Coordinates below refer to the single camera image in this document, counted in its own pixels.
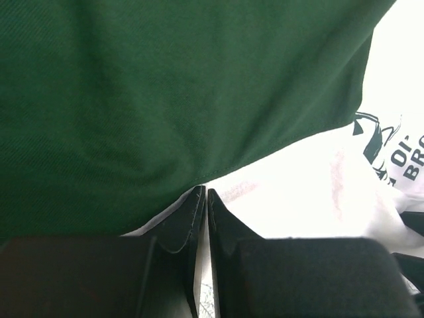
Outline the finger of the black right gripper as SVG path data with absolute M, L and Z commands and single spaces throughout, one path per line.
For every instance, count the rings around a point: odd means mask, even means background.
M 424 213 L 423 212 L 414 212 L 414 211 L 405 211 L 400 215 L 403 223 L 419 233 L 421 236 L 424 235 Z
M 393 253 L 402 274 L 417 288 L 423 288 L 423 258 L 406 254 Z

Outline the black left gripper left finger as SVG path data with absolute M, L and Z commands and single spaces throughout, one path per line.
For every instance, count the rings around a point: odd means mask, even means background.
M 140 236 L 19 237 L 1 246 L 2 317 L 197 317 L 205 188 Z

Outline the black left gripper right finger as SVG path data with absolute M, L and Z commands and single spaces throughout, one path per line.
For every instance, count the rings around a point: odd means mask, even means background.
M 368 238 L 266 239 L 207 198 L 217 317 L 419 317 L 400 265 Z

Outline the white green raglan t-shirt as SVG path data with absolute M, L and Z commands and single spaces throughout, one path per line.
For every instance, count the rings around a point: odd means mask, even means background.
M 2 1 L 1 246 L 140 236 L 205 188 L 265 239 L 366 238 L 423 258 L 423 135 L 363 113 L 394 1 Z

